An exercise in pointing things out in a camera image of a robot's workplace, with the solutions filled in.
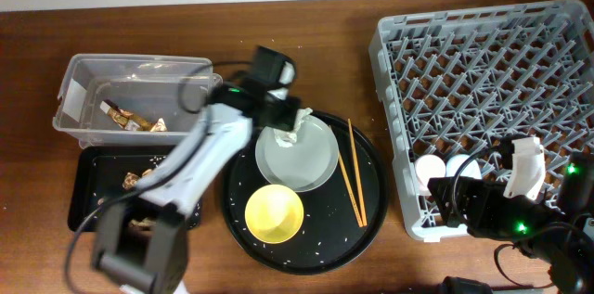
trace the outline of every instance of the black plate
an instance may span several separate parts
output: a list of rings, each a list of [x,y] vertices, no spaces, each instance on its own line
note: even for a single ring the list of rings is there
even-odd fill
[[[315,112],[336,135],[349,180],[357,197],[348,123],[338,117]],[[383,224],[388,207],[385,169],[371,142],[353,128],[363,186],[368,226],[359,228],[340,165],[322,186],[298,193],[305,217],[299,232],[280,244],[264,244],[245,224],[245,206],[250,196],[268,182],[255,162],[255,139],[226,168],[222,202],[231,234],[256,261],[294,275],[315,275],[339,268],[361,254]]]
[[[68,227],[75,231],[101,198],[116,198],[126,193],[123,178],[127,173],[141,175],[154,169],[173,146],[166,147],[88,147],[78,159],[76,182],[72,192]],[[200,202],[188,219],[188,229],[200,223]],[[95,231],[93,220],[85,231]]]

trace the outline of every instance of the green light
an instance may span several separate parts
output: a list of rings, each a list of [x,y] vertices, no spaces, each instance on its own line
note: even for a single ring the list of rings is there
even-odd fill
[[[577,172],[577,168],[574,166],[573,163],[571,163],[567,166],[567,173],[572,174],[572,173],[576,173],[576,172]]]
[[[516,231],[522,234],[526,234],[526,232],[528,231],[528,227],[523,225],[523,223],[519,223],[518,227],[516,228]]]

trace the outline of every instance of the yellow cup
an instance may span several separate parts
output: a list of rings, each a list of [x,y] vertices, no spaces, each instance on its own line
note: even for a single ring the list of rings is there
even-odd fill
[[[303,223],[303,203],[283,185],[266,185],[255,191],[245,207],[248,229],[264,243],[282,243]]]

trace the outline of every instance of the wooden surface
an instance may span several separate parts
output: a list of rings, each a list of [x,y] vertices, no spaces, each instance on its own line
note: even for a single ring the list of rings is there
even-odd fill
[[[393,154],[375,95],[368,44],[384,16],[543,0],[329,0],[208,6],[155,6],[0,14],[0,292],[64,292],[66,225],[81,149],[51,126],[56,96],[77,53],[134,53],[249,59],[255,45],[291,56],[293,93],[307,107],[351,118],[381,153]],[[590,10],[594,0],[583,0]],[[228,76],[231,70],[217,70]],[[391,185],[394,178],[390,175]],[[411,239],[395,193],[375,242],[342,269],[285,275],[250,258],[226,229],[215,194],[204,196],[203,223],[189,235],[191,292],[390,292],[432,288],[445,276],[508,286],[492,261],[496,242],[470,237],[439,244]],[[80,288],[116,292],[89,269],[94,236],[73,261]],[[519,281],[543,285],[548,267],[515,251],[503,266]]]

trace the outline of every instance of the gray plastic container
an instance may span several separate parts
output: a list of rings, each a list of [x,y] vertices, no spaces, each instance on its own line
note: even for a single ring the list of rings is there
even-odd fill
[[[473,153],[506,134],[545,146],[546,204],[554,208],[572,151],[594,151],[594,23],[578,0],[441,11],[381,19],[369,46],[394,149],[398,196],[410,236],[466,235],[440,224],[414,161]],[[483,178],[506,183],[500,157]]]
[[[177,106],[177,86],[207,58],[119,54],[72,57],[59,90],[61,103],[53,120],[56,130],[77,139],[81,147],[100,145],[176,145],[197,119]],[[192,77],[184,99],[192,108],[222,82],[212,68]],[[111,100],[148,121],[163,118],[168,132],[131,132],[120,128],[99,105]]]

